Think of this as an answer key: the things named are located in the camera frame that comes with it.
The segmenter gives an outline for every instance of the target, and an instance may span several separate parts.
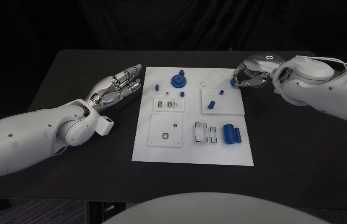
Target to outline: white robotic arm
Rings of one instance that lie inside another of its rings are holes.
[[[27,168],[69,145],[85,143],[93,132],[108,134],[114,123],[98,112],[138,89],[140,80],[131,80],[140,70],[135,65],[105,77],[85,100],[0,120],[0,176]]]
[[[347,71],[335,71],[319,60],[341,60],[323,57],[294,56],[284,61],[279,56],[264,53],[251,55],[238,65],[231,85],[260,87],[271,78],[274,93],[297,106],[310,105],[318,111],[347,120]],[[251,77],[237,81],[240,71]]]

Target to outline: mounting hole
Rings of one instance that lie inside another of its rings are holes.
[[[169,137],[167,135],[169,135],[167,133],[163,133],[163,134],[161,134],[163,140],[167,139],[167,137]]]

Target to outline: floor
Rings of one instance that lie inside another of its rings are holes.
[[[83,224],[83,201],[13,199],[0,211],[0,224]],[[296,207],[334,224],[347,224],[347,210]]]

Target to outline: black backdrop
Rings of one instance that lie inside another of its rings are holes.
[[[60,49],[345,49],[347,0],[0,0],[1,86],[27,104]]]

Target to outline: black table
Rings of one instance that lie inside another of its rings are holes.
[[[234,68],[258,52],[60,51],[30,111],[83,98],[107,75],[141,64]],[[309,52],[273,52],[284,59]],[[143,82],[144,68],[138,75]],[[241,89],[254,167],[131,162],[141,89],[102,114],[111,132],[0,177],[1,197],[140,202],[198,191],[254,196],[286,205],[347,207],[347,122],[289,104],[273,86]]]

